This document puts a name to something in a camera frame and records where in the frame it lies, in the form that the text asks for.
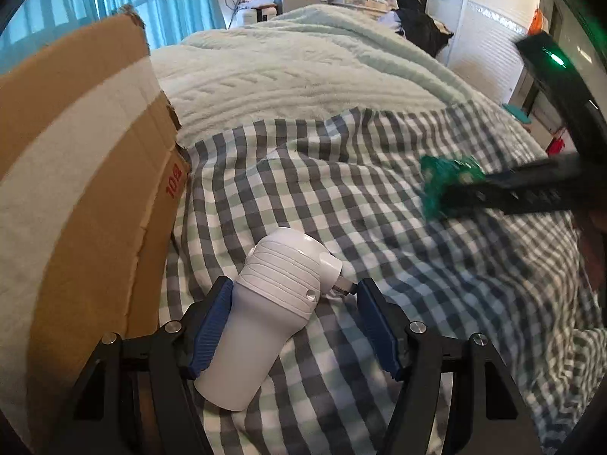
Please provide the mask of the checkered grey green cloth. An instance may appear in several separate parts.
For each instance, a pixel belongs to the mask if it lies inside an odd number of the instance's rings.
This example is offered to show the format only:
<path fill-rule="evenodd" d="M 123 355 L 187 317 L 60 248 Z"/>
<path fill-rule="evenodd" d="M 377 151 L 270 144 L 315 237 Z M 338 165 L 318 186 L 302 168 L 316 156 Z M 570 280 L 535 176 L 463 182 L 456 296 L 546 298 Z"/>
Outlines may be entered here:
<path fill-rule="evenodd" d="M 483 332 L 555 453 L 606 371 L 606 332 L 567 213 L 427 220 L 423 156 L 470 156 L 485 171 L 542 156 L 503 112 L 477 102 L 326 120 L 183 126 L 191 173 L 166 260 L 159 318 L 179 319 L 253 245 L 287 226 L 323 243 L 354 281 L 372 278 L 445 336 Z M 351 298 L 322 298 L 248 409 L 198 413 L 217 454 L 373 454 L 399 386 L 382 371 Z"/>

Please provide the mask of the pale green knitted blanket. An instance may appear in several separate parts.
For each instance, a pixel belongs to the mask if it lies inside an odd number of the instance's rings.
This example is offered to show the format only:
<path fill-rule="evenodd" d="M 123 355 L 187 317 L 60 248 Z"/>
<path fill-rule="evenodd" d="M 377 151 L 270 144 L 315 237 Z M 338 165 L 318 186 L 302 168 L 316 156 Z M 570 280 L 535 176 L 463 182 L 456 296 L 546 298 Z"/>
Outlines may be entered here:
<path fill-rule="evenodd" d="M 316 4 L 266 23 L 202 31 L 155 49 L 151 62 L 190 157 L 222 154 L 255 122 L 324 121 L 352 109 L 420 114 L 473 101 L 492 129 L 537 142 L 495 102 L 419 46 L 354 10 Z"/>

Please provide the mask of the brown cardboard box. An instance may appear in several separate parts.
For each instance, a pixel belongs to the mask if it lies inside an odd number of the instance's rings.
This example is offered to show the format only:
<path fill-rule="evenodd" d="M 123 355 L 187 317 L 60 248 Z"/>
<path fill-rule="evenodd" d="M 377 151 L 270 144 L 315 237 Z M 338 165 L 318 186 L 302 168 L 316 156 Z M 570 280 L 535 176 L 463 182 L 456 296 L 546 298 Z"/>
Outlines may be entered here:
<path fill-rule="evenodd" d="M 131 10 L 1 77 L 1 411 L 33 451 L 102 335 L 159 324 L 178 129 Z"/>

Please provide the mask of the green foil sachet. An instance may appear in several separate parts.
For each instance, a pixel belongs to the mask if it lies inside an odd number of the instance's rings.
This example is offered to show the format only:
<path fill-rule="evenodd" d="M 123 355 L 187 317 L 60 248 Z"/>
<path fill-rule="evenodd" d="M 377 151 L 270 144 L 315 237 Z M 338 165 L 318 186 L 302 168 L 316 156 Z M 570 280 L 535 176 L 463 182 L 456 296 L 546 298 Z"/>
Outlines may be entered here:
<path fill-rule="evenodd" d="M 471 156 L 445 158 L 425 155 L 420 159 L 423 186 L 423 213 L 427 220 L 438 220 L 445 211 L 441 196 L 450 187 L 484 181 L 483 169 Z"/>

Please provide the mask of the purple stool teal seat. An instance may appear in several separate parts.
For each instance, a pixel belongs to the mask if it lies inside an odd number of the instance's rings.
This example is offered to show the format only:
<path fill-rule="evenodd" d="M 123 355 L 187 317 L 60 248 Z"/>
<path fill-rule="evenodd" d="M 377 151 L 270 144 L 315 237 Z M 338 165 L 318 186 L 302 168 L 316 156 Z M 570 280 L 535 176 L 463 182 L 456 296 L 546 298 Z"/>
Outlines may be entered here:
<path fill-rule="evenodd" d="M 519 107 L 516 107 L 515 105 L 502 104 L 502 109 L 506 111 L 510 116 L 513 116 L 513 118 L 516 119 L 518 122 L 520 122 L 520 124 L 522 124 L 525 129 L 527 129 L 532 123 L 529 116 L 526 115 L 523 110 L 521 110 Z"/>

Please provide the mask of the white plastic bottle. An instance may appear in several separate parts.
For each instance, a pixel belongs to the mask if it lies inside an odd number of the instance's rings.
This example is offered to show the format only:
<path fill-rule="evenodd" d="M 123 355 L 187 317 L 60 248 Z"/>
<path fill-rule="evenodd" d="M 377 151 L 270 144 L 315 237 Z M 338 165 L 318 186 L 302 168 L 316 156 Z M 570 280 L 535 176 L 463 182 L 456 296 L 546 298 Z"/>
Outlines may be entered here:
<path fill-rule="evenodd" d="M 256 243 L 234 280 L 230 314 L 212 361 L 195 379 L 211 404 L 249 406 L 282 348 L 341 281 L 343 262 L 322 243 L 280 227 Z"/>

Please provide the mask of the blue curtain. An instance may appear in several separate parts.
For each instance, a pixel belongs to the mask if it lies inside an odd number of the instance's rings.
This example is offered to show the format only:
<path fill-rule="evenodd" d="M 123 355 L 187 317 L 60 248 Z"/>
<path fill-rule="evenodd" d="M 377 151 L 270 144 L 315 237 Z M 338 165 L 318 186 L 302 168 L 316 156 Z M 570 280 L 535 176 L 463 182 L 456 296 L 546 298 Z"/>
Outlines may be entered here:
<path fill-rule="evenodd" d="M 1 71 L 126 5 L 143 20 L 153 49 L 178 44 L 198 31 L 225 27 L 218 0 L 25 0 L 1 33 Z"/>

